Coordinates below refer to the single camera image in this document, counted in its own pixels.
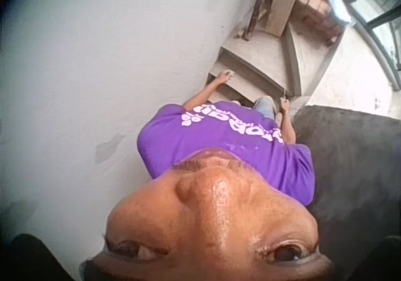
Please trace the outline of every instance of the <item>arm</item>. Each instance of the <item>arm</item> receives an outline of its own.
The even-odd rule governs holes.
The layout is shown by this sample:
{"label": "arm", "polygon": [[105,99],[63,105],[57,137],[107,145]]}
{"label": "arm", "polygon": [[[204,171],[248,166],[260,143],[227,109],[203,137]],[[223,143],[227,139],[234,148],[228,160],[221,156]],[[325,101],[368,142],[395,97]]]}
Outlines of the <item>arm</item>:
{"label": "arm", "polygon": [[224,84],[229,81],[233,75],[234,73],[232,71],[221,72],[216,79],[210,82],[201,92],[187,100],[182,106],[186,110],[192,110],[195,107],[203,105],[211,97],[212,93],[215,92],[216,88],[220,84]]}
{"label": "arm", "polygon": [[281,121],[281,137],[287,145],[293,145],[296,141],[295,130],[291,124],[291,115],[289,114],[290,103],[289,100],[281,98],[281,114],[283,120]]}

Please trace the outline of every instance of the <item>eye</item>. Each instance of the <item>eye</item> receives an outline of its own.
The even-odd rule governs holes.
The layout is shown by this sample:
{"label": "eye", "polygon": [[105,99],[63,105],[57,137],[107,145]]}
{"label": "eye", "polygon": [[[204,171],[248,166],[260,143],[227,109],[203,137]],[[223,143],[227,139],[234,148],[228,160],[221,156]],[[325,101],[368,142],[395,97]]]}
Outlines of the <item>eye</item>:
{"label": "eye", "polygon": [[147,248],[133,241],[124,241],[114,245],[106,240],[106,246],[109,252],[138,262],[157,260],[168,254],[164,249]]}
{"label": "eye", "polygon": [[311,255],[306,247],[300,243],[286,243],[269,251],[259,251],[263,260],[268,262],[290,262],[297,261]]}

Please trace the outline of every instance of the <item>purple t-shirt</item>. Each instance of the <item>purple t-shirt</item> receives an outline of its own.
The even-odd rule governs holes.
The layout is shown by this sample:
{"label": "purple t-shirt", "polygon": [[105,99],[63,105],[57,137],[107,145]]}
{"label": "purple t-shirt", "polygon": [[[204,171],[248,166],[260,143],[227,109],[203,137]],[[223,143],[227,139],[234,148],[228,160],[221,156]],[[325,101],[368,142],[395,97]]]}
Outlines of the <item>purple t-shirt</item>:
{"label": "purple t-shirt", "polygon": [[303,205],[313,198],[310,150],[304,145],[285,145],[273,120],[235,103],[220,101],[192,111],[166,105],[144,126],[137,145],[152,178],[196,151],[222,148]]}

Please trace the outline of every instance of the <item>nose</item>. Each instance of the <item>nose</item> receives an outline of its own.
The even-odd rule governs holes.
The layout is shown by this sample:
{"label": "nose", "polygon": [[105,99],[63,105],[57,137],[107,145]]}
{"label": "nose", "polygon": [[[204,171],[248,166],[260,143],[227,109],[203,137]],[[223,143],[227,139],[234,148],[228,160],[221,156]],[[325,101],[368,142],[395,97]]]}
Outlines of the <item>nose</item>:
{"label": "nose", "polygon": [[238,219],[247,211],[251,184],[240,171],[225,165],[232,160],[208,157],[205,161],[211,164],[178,181],[178,196],[193,221],[193,252],[219,266],[232,266],[232,261],[246,258],[240,257],[247,240],[246,222]]}

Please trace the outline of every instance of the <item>person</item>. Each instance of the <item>person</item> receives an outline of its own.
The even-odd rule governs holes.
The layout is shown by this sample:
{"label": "person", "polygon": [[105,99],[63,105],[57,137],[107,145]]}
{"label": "person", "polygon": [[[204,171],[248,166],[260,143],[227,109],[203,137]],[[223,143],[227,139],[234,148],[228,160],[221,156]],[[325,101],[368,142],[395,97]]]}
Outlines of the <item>person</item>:
{"label": "person", "polygon": [[305,208],[315,175],[289,101],[280,128],[268,96],[253,109],[208,104],[231,77],[221,73],[143,127],[137,146],[153,180],[113,209],[85,280],[94,267],[122,280],[322,280],[331,270]]}

